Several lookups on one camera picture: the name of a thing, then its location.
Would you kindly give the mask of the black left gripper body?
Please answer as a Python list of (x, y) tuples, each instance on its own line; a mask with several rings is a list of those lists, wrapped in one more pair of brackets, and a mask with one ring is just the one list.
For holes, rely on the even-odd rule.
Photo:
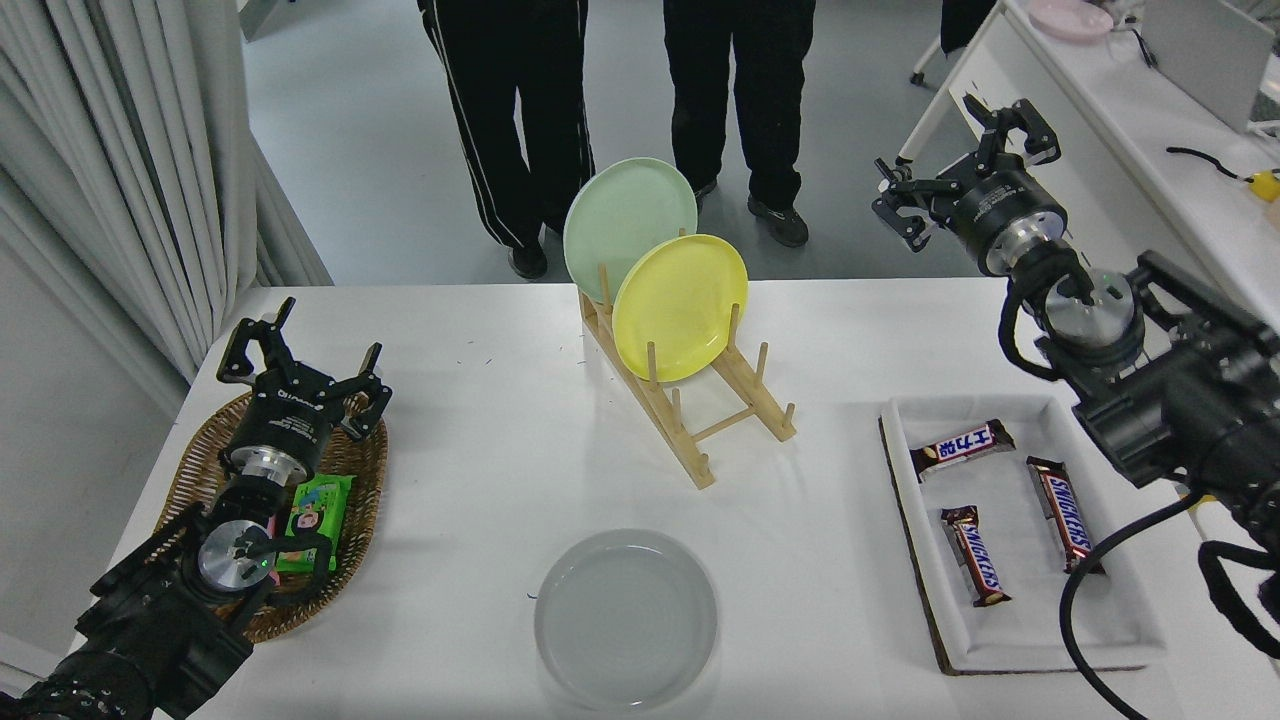
[(335, 379), (310, 366), (292, 378), (282, 369), (253, 378), (250, 405), (225, 447), (225, 469), (270, 479), (315, 475), (344, 406), (333, 393)]

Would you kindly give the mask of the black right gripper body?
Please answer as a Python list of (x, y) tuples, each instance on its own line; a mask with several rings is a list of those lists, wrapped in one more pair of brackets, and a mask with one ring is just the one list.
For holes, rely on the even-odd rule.
[(1061, 240), (1065, 209), (1023, 170), (998, 170), (956, 202), (951, 227), (975, 263), (1019, 263), (1034, 247)]

